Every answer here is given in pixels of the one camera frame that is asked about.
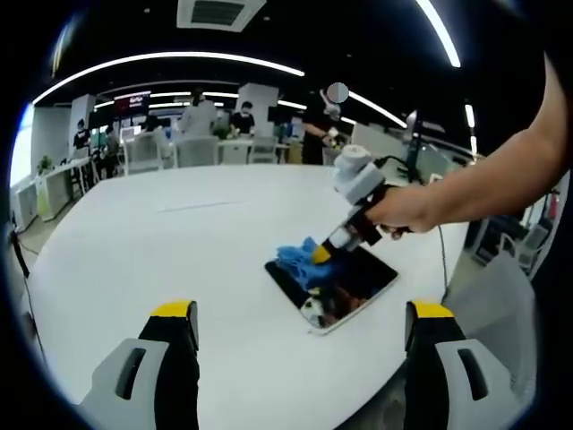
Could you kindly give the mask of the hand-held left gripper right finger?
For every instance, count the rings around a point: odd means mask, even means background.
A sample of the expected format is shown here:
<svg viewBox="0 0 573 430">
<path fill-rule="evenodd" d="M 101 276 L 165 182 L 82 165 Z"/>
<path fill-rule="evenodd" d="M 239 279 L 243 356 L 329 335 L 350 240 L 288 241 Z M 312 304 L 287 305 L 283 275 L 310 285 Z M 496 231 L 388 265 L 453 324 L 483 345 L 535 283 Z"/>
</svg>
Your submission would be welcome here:
<svg viewBox="0 0 573 430">
<path fill-rule="evenodd" d="M 406 305 L 405 429 L 508 429 L 515 395 L 508 369 L 462 332 L 445 306 Z"/>
</svg>

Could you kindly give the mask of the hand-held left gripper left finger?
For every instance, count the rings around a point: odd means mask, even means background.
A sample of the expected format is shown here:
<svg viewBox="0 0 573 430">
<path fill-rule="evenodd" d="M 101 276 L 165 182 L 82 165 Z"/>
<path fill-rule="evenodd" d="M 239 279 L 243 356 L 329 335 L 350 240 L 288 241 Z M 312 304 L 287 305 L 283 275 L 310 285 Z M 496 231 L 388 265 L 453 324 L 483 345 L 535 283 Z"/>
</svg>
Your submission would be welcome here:
<svg viewBox="0 0 573 430">
<path fill-rule="evenodd" d="M 79 409 L 95 429 L 197 429 L 198 351 L 197 303 L 160 305 L 96 367 Z"/>
</svg>

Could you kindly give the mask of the person's right hand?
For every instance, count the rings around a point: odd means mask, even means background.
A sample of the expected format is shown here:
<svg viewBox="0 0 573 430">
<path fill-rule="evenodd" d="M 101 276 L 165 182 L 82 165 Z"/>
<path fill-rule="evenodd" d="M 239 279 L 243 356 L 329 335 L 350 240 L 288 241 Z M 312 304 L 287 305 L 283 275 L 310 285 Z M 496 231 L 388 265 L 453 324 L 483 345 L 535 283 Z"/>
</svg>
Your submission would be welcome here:
<svg viewBox="0 0 573 430">
<path fill-rule="evenodd" d="M 431 190 L 421 185 L 391 187 L 366 212 L 366 218 L 393 240 L 408 232 L 426 233 L 436 226 Z"/>
</svg>

